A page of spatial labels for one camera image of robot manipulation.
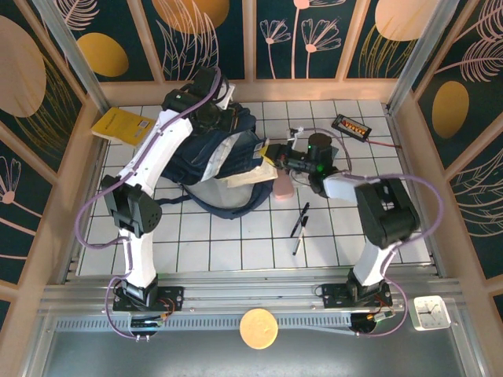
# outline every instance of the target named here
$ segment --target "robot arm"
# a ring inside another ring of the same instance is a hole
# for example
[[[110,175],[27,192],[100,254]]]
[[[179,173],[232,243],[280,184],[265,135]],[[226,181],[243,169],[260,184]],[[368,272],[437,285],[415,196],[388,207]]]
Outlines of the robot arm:
[[[163,103],[163,111],[135,157],[117,177],[105,176],[101,182],[102,188],[107,189],[129,176],[121,186],[105,195],[105,203],[124,239],[126,260],[131,259],[127,276],[123,280],[123,293],[134,300],[136,305],[150,307],[157,296],[152,241],[153,230],[160,222],[162,210],[153,199],[156,183],[180,144],[193,131],[204,132],[204,129],[198,127],[197,116],[208,119],[208,113],[210,115],[222,113],[230,121],[233,120],[233,111],[226,109],[234,85],[221,79],[220,88],[213,97],[216,100],[202,104],[197,112],[176,120],[165,130],[164,125],[207,96],[214,79],[213,69],[201,68],[188,92],[183,90],[170,92]]]
[[[307,152],[286,145],[269,145],[264,157],[278,169],[308,173],[310,187],[325,198],[344,199],[358,207],[365,247],[347,281],[354,305],[366,303],[387,289],[384,273],[394,250],[418,229],[419,216],[399,179],[373,181],[339,171],[332,165],[332,139],[324,134],[309,137]]]

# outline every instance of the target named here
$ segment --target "clock face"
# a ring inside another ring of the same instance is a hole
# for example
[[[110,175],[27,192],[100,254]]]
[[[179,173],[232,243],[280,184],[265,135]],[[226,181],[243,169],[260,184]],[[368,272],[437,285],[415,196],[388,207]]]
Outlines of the clock face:
[[[414,305],[423,329],[448,328],[450,326],[449,314],[441,298],[435,296],[416,298]]]

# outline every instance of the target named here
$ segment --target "pink sponge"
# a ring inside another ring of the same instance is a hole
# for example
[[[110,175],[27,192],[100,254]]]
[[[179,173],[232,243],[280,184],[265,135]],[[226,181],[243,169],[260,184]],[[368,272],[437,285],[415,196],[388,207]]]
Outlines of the pink sponge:
[[[277,178],[273,184],[273,195],[276,199],[283,200],[289,199],[294,193],[292,181],[284,170],[277,171]]]

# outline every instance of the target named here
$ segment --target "white clock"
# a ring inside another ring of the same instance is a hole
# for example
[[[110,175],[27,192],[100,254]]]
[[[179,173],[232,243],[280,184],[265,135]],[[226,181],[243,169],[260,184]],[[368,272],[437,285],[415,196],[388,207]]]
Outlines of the white clock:
[[[411,299],[409,311],[413,326],[418,331],[450,327],[446,303],[440,296],[423,296]]]

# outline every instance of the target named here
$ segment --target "black pen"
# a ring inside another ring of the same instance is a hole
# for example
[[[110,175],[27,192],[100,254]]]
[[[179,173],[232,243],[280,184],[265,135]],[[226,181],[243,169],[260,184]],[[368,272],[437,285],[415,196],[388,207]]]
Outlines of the black pen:
[[[304,232],[306,231],[306,224],[307,224],[308,218],[309,218],[309,216],[306,216],[302,219],[300,234],[299,234],[299,238],[297,238],[296,246],[293,249],[293,255],[296,255],[297,251],[299,251],[300,241],[302,241],[302,237],[304,237]]]
[[[309,210],[309,206],[310,206],[310,204],[309,204],[309,202],[307,202],[306,205],[304,206],[304,208],[302,209],[302,211],[300,212],[299,219],[297,220],[296,225],[293,227],[292,234],[290,235],[290,238],[292,238],[293,235],[296,234],[296,230],[299,227],[300,222],[302,221],[302,217],[306,214],[307,210]]]

